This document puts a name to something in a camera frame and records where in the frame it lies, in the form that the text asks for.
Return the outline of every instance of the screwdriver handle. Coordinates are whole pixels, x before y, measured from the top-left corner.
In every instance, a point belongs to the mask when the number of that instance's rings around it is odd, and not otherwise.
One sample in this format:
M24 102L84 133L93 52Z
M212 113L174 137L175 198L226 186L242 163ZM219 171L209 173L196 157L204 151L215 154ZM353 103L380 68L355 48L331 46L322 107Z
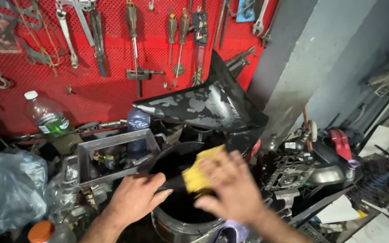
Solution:
M127 21L127 26L130 31L130 40L133 41L134 38L138 36L136 33L136 22L138 17L136 15L136 5L129 1L125 9L125 20Z
M175 31L176 31L176 16L173 13L173 8L169 9L168 17L168 34L169 34L169 43L175 43Z
M187 36L188 28L189 28L188 14L187 9L182 9L182 17L181 23L179 25L179 43L180 45L185 45L185 38Z

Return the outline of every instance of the black bucket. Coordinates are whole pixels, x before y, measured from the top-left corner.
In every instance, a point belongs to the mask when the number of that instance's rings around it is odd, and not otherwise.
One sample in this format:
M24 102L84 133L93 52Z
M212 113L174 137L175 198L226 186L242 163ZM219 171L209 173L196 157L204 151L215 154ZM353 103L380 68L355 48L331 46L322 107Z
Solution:
M163 151L157 158L151 174L162 172L166 179L179 176L190 168L196 155L211 146L202 142L184 142ZM189 243L199 239L208 242L215 237L216 230L224 220L193 207L195 194L188 194L185 188L175 189L169 197L152 212L157 233L169 243Z

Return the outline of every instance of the metal frame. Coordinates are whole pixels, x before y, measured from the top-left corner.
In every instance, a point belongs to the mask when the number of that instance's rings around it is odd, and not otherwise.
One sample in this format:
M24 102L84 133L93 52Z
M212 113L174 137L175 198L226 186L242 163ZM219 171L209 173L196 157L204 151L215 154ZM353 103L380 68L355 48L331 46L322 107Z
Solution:
M146 140L147 147L151 151L151 153L148 156L142 159L140 164L136 166L132 166L127 169L123 169L121 171L109 175L99 176L94 179L90 177L91 163L89 162L90 161L89 154L88 154L89 151L102 149L102 148L106 148L118 144L125 144L140 139ZM139 171L149 170L154 165L154 160L160 154L160 152L161 151L159 145L157 144L154 135L150 129L128 132L121 135L116 135L112 137L106 137L94 141L81 143L77 147L77 158L78 158L77 163L79 166L79 177L78 177L79 185L81 187L98 185L100 183L113 181L115 179L124 177L126 175L138 173Z

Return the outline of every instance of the blue plastic bag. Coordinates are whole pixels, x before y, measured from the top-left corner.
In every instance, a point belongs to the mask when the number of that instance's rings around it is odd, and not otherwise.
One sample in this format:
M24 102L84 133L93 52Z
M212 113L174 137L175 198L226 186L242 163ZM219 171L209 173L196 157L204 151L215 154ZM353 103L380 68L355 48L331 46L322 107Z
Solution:
M26 151L0 153L0 234L46 213L46 161Z

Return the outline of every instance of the perforated metal panel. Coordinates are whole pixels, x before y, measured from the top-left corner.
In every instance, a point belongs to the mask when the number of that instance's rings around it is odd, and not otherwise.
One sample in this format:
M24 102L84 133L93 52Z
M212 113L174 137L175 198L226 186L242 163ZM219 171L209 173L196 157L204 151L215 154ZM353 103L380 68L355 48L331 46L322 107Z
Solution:
M154 11L148 9L149 0L134 0L138 7L138 64L143 69L164 71L165 75L153 75L151 80L142 81L143 98L152 97L184 89L190 86L191 77L195 72L195 46L192 34L187 37L187 44L183 46L181 63L185 66L185 73L178 77L177 87L174 87L175 75L172 67L178 61L179 29L176 31L176 44L172 46L172 65L169 66L169 44L167 37L167 16L169 8L175 10L177 22L182 15L182 9L187 8L189 0L155 0ZM22 8L30 5L30 0L17 0ZM270 0L265 13L265 29L272 18L277 0ZM59 22L56 18L55 1L39 0L41 13L44 15L49 29L56 33L61 44L56 42L57 48L62 45L68 50ZM201 0L194 0L192 9L201 6ZM231 1L231 10L236 12L238 1ZM204 56L203 79L208 77L212 43L219 20L221 1L207 1L209 41ZM73 114L69 117L73 124L80 124L100 120L102 122L125 118L132 108L132 101L137 99L136 81L128 80L127 69L134 69L132 43L129 41L128 29L125 21L125 0L97 0L97 9L102 13L104 23L104 46L107 56L109 76L102 77L94 58L94 47L89 46L84 31L74 9L65 6L68 25L72 30L72 42L79 57L78 69L70 65L67 54L61 57L61 64L56 68L57 77L48 67L40 64L30 65L25 61L27 54L0 54L0 69L3 77L14 82L14 86L0 90L0 134L26 134L38 132L34 124L28 120L24 111L25 99L23 94L35 90L41 95L47 95L59 100L65 109ZM224 37L223 49L218 51L226 61L250 48L256 46L254 55L248 60L251 65L244 68L238 81L246 90L249 86L259 56L263 50L259 38L251 34L251 23L236 23L235 18L229 16ZM27 43L38 50L37 45L28 35L25 25L18 24L16 34L24 38ZM47 38L44 28L36 31L44 47L50 54L53 48ZM67 95L66 85L71 85L73 93Z

